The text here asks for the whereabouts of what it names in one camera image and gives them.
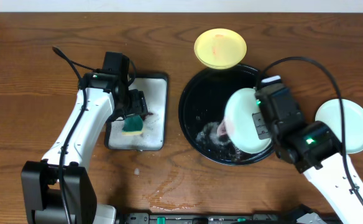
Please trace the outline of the green yellow sponge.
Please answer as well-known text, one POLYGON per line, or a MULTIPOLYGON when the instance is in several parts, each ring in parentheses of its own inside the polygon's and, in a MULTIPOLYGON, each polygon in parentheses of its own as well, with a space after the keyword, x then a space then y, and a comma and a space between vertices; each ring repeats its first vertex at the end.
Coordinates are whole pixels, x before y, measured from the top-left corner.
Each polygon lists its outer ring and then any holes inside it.
POLYGON ((144 122, 140 116, 133 116, 124 120, 123 135, 138 135, 143 132, 144 122))

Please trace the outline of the mint plate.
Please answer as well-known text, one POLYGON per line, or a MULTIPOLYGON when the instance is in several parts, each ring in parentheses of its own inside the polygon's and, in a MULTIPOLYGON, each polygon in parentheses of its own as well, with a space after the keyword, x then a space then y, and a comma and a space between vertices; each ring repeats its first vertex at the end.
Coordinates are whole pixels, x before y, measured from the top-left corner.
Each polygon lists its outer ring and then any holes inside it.
POLYGON ((216 135, 227 137, 239 150, 249 154, 260 153, 271 145, 254 89, 242 88, 231 95, 216 135))
MULTIPOLYGON (((363 108, 350 100, 342 100, 345 117, 346 151, 363 151, 363 108)), ((323 103, 316 112, 315 121, 325 123, 341 141, 341 110, 338 99, 323 103)))

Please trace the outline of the yellow plate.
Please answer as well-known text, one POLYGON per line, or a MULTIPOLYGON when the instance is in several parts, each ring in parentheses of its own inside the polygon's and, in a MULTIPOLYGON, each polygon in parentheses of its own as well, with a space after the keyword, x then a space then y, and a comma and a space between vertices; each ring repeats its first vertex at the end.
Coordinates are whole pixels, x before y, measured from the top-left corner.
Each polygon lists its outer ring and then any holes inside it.
POLYGON ((247 45, 233 30, 210 29, 195 40, 194 53, 203 65, 224 70, 241 62, 247 53, 247 45))

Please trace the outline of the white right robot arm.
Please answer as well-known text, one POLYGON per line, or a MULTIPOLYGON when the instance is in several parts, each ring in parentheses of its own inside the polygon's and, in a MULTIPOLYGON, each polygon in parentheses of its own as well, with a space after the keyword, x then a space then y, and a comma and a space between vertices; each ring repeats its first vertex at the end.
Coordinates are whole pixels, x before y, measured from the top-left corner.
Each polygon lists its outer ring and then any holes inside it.
POLYGON ((277 156, 293 164, 324 196, 343 223, 363 223, 363 181, 343 143, 322 121, 308 124, 282 83, 255 93, 277 156))

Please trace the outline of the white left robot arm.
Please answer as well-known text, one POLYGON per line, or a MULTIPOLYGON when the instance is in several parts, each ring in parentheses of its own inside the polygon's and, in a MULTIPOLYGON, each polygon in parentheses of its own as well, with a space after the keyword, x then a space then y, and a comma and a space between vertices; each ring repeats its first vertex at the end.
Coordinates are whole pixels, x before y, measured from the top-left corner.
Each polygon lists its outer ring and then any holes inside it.
POLYGON ((120 73, 86 73, 61 134, 41 161, 21 172, 28 223, 115 223, 116 209, 100 205, 88 176, 103 126, 147 111, 141 91, 120 73))

